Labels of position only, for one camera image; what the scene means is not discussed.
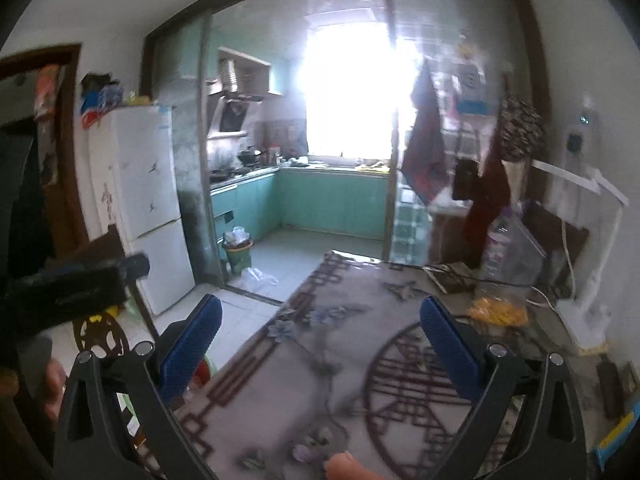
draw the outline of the white refrigerator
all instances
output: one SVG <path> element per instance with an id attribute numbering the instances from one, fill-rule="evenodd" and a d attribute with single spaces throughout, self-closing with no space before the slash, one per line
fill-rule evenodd
<path id="1" fill-rule="evenodd" d="M 175 188 L 171 109 L 116 108 L 89 128 L 88 137 L 102 231 L 116 224 L 125 252 L 148 256 L 140 292 L 160 314 L 195 285 Z"/>

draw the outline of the green trash can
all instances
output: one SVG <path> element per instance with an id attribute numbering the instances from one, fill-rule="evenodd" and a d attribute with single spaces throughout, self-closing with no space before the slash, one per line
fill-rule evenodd
<path id="1" fill-rule="evenodd" d="M 253 241 L 249 242 L 245 246 L 230 248 L 226 244 L 222 244 L 222 248 L 225 250 L 226 259 L 231 266 L 231 273 L 239 276 L 242 269 L 251 267 L 251 252 L 250 249 L 254 246 Z"/>

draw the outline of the kitchen countertop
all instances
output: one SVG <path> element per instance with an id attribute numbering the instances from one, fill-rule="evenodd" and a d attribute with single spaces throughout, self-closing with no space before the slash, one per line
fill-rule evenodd
<path id="1" fill-rule="evenodd" d="M 271 173 L 276 173 L 277 171 L 299 171 L 302 173 L 338 173 L 338 174 L 352 174 L 359 176 L 372 176 L 375 178 L 388 178 L 388 173 L 380 173 L 377 171 L 363 171 L 356 170 L 355 168 L 341 168 L 337 166 L 307 166 L 306 168 L 292 168 L 291 166 L 273 166 L 272 168 L 260 168 L 260 170 L 251 171 L 245 175 L 234 176 L 228 180 L 223 180 L 222 182 L 213 182 L 209 186 L 209 192 L 213 194 L 214 192 L 223 189 L 224 187 L 233 186 L 235 184 L 240 184 L 241 182 L 246 182 L 248 180 L 253 180 L 254 178 L 258 178 L 261 176 L 265 176 Z"/>

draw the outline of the kitchen floor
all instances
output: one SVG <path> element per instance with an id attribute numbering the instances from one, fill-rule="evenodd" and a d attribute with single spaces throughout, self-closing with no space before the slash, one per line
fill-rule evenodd
<path id="1" fill-rule="evenodd" d="M 162 333 L 176 320 L 186 319 L 204 294 L 213 294 L 222 302 L 222 326 L 207 350 L 207 357 L 219 370 L 274 316 L 278 307 L 221 290 L 216 286 L 198 285 L 174 306 L 155 316 L 158 332 Z M 131 348 L 140 341 L 151 340 L 142 320 L 133 314 L 121 312 L 116 320 L 124 330 Z M 52 357 L 58 359 L 69 374 L 78 354 L 71 323 L 57 326 L 47 333 L 53 341 Z"/>
<path id="2" fill-rule="evenodd" d="M 382 257 L 382 241 L 295 229 L 279 229 L 251 249 L 252 266 L 278 280 L 258 283 L 243 276 L 229 285 L 286 301 L 331 250 L 371 258 Z"/>

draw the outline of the metal screw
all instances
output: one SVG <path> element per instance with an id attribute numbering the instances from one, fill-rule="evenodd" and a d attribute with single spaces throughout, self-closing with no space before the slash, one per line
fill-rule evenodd
<path id="1" fill-rule="evenodd" d="M 556 366 L 560 366 L 564 363 L 564 358 L 560 354 L 553 353 L 549 356 L 549 360 Z"/>
<path id="2" fill-rule="evenodd" d="M 149 341 L 143 341 L 138 343 L 133 351 L 138 355 L 147 355 L 154 349 L 154 346 Z"/>
<path id="3" fill-rule="evenodd" d="M 89 359 L 91 359 L 91 355 L 93 354 L 93 352 L 91 352 L 90 350 L 85 350 L 84 352 L 80 352 L 78 354 L 78 362 L 79 363 L 85 363 L 87 362 Z"/>
<path id="4" fill-rule="evenodd" d="M 496 357 L 504 357 L 505 355 L 507 355 L 507 349 L 498 343 L 489 346 L 489 352 L 491 352 Z"/>

